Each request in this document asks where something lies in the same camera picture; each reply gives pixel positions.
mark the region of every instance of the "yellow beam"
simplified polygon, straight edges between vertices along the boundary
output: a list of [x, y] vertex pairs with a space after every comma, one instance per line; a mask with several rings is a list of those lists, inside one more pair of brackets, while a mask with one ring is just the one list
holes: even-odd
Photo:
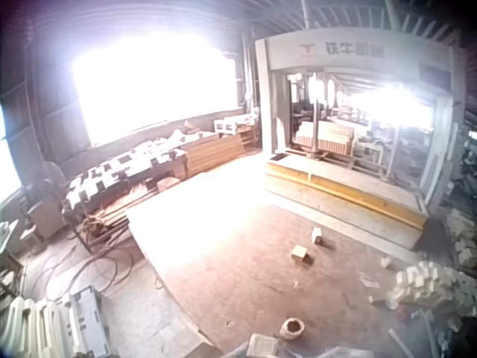
[[311, 188], [321, 190], [322, 192], [327, 192], [331, 195], [343, 198], [344, 200], [374, 210], [382, 215], [389, 216], [392, 219], [403, 222], [404, 224], [418, 230], [424, 228], [424, 223], [427, 220], [426, 215], [419, 213], [410, 207], [311, 173], [291, 169], [271, 162], [267, 163], [266, 173], [274, 177], [310, 186]]

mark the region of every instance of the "yellow steel rail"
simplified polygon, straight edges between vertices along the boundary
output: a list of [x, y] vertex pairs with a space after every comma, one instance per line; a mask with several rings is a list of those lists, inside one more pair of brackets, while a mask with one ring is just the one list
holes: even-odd
[[391, 201], [369, 192], [364, 192], [360, 189], [312, 173], [281, 166], [278, 163], [271, 161], [267, 162], [266, 174], [294, 181], [295, 183], [301, 183], [310, 186], [311, 188], [321, 190], [322, 192], [327, 192], [331, 195], [343, 198], [344, 200], [374, 210], [382, 215], [389, 216], [392, 219], [396, 219], [397, 221], [403, 222], [404, 224], [418, 230], [424, 228], [424, 223], [427, 220], [427, 215], [425, 213], [418, 212], [404, 204], [398, 204], [395, 201]]

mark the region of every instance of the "workbench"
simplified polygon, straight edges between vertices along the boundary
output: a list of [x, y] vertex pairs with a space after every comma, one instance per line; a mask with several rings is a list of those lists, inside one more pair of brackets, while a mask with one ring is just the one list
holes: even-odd
[[[336, 345], [380, 351], [397, 321], [369, 303], [379, 291], [358, 278], [363, 272], [392, 284], [379, 265], [382, 255], [325, 227], [329, 247], [312, 244], [317, 224], [270, 204], [263, 162], [248, 159], [128, 210], [133, 236], [166, 288], [222, 351], [253, 333], [278, 334], [289, 317], [306, 326], [291, 344], [295, 353]], [[310, 260], [293, 260], [295, 245], [308, 248]]]

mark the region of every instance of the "bright window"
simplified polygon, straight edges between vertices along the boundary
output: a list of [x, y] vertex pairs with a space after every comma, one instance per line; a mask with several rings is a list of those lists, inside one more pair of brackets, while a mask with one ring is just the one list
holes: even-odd
[[13, 194], [22, 185], [13, 165], [10, 149], [8, 148], [7, 139], [5, 138], [5, 123], [3, 112], [0, 107], [0, 168], [1, 168], [1, 185], [0, 185], [0, 203]]
[[73, 70], [93, 145], [237, 107], [235, 61], [185, 35], [122, 40], [78, 58]]

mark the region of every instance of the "wooden platform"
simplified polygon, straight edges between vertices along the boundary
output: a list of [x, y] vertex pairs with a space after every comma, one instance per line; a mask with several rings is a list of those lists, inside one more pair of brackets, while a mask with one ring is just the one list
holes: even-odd
[[324, 161], [277, 154], [268, 161], [267, 174], [328, 192], [418, 230], [428, 218], [419, 193]]
[[[363, 272], [383, 289], [392, 284], [379, 266], [382, 255], [326, 227], [331, 249], [313, 245], [316, 224], [263, 201], [260, 170], [243, 163], [129, 210], [131, 231], [171, 294], [223, 351], [253, 333], [278, 334], [289, 317], [306, 325], [289, 346], [295, 353], [318, 355], [336, 345], [381, 351], [397, 321], [369, 304], [378, 291], [358, 278]], [[295, 245], [308, 248], [308, 263], [290, 257]]]

